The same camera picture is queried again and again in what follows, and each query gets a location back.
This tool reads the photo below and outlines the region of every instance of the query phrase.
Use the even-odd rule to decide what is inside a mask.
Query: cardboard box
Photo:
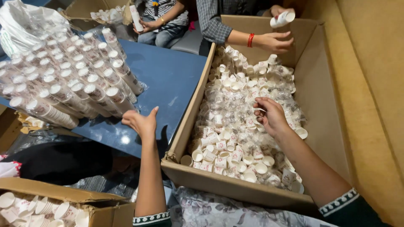
[[[269,25],[271,18],[222,15],[223,23],[246,33],[265,34],[273,32]],[[294,95],[308,122],[306,143],[329,166],[344,179],[351,182],[351,173],[346,152],[346,133],[339,114],[334,82],[328,64],[324,39],[324,26],[314,20],[296,19],[289,29],[295,38],[295,45],[286,54],[278,55],[282,65],[295,68]],[[186,146],[194,126],[199,106],[204,96],[209,70],[216,45],[213,44],[201,79],[188,105],[182,122],[173,139],[171,149],[162,160],[162,169],[176,184],[201,191],[230,197],[239,201],[286,209],[300,214],[319,214],[309,195],[284,191],[266,185],[249,183],[214,173],[205,172],[178,164],[187,153]],[[270,53],[258,48],[233,46],[247,57],[252,65],[268,59]]]
[[[89,227],[132,227],[136,204],[124,202],[125,198],[114,194],[86,191],[15,177],[0,178],[0,189],[92,205],[95,208],[90,211]]]
[[[94,20],[91,18],[91,12],[98,12],[100,9],[103,11],[115,8],[117,6],[124,6],[123,24],[128,25],[132,21],[129,5],[131,0],[74,0],[66,10],[60,12],[67,20],[70,21],[74,29],[80,31],[87,31],[95,28],[100,24],[106,24],[101,20]]]

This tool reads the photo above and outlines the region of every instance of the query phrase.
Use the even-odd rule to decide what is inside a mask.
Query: embroidered cuff
[[[336,200],[328,203],[327,205],[322,206],[320,209],[320,213],[327,217],[328,215],[337,212],[338,210],[342,209],[346,205],[350,204],[354,200],[359,197],[359,193],[352,188],[347,193],[343,194],[341,197],[337,198]]]
[[[163,220],[167,220],[167,219],[170,219],[169,210],[167,212],[163,212],[163,213],[159,213],[159,214],[143,216],[143,217],[134,217],[133,225],[146,225],[146,224],[151,224],[151,223],[155,223],[155,222],[163,221]]]

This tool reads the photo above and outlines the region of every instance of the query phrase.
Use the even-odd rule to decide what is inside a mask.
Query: gray chair
[[[195,21],[195,30],[185,32],[184,36],[176,42],[171,49],[179,50],[191,54],[199,54],[199,46],[202,41],[202,33],[199,21]]]

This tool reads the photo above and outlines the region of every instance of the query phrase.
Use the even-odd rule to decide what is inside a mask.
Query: table surface
[[[126,63],[148,89],[140,94],[135,106],[148,115],[159,106],[156,139],[160,156],[173,138],[199,82],[206,57],[146,44],[120,40],[128,56]],[[8,101],[0,97],[0,104]],[[113,147],[130,155],[141,156],[137,133],[114,117],[80,120],[72,132]]]

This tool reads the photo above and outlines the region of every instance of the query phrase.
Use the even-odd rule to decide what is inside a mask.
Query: hand
[[[262,110],[254,111],[257,116],[257,121],[261,123],[267,133],[276,139],[276,137],[285,131],[291,130],[285,118],[285,112],[279,103],[265,97],[255,98],[254,108],[261,108]]]
[[[130,126],[133,130],[139,134],[142,140],[153,138],[156,135],[156,115],[158,106],[152,109],[150,114],[145,117],[140,115],[134,110],[127,111],[122,117],[122,124]]]
[[[146,33],[149,31],[154,31],[154,30],[158,29],[161,26],[162,22],[160,22],[160,21],[144,22],[142,20],[139,20],[139,23],[143,26],[143,31],[138,32],[136,30],[135,24],[133,24],[133,30],[138,34],[143,34],[143,33]]]
[[[295,10],[293,8],[285,9],[282,6],[278,6],[278,5],[273,5],[271,7],[271,14],[273,17],[279,16],[279,14],[281,14],[285,11],[295,12]]]
[[[279,41],[278,38],[286,38],[290,32],[285,33],[267,33],[263,35],[254,36],[252,39],[252,46],[258,46],[261,49],[267,50],[273,54],[283,54],[288,52],[292,47],[293,38],[288,41]]]

